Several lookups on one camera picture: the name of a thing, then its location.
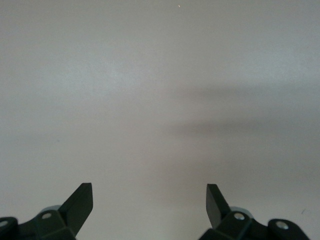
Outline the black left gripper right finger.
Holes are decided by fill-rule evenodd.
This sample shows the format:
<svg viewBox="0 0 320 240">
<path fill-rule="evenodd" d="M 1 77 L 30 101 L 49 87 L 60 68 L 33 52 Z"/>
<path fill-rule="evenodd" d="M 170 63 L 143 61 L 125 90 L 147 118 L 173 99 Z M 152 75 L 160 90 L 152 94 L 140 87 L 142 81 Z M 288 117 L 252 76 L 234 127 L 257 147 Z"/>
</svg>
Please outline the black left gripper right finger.
<svg viewBox="0 0 320 240">
<path fill-rule="evenodd" d="M 201 240 L 308 240 L 294 222 L 273 218 L 267 225 L 259 223 L 251 213 L 230 207 L 216 184 L 206 186 L 206 212 L 211 224 Z"/>
</svg>

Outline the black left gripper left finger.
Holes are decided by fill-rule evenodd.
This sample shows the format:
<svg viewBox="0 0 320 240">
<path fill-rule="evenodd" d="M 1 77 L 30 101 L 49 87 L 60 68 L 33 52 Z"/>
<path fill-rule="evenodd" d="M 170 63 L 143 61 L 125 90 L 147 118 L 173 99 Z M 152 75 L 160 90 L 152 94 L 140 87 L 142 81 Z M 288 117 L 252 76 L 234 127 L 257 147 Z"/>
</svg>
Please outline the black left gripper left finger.
<svg viewBox="0 0 320 240">
<path fill-rule="evenodd" d="M 34 218 L 18 223 L 12 216 L 0 219 L 2 240 L 75 240 L 93 210 L 93 187 L 82 183 L 62 204 L 43 209 Z"/>
</svg>

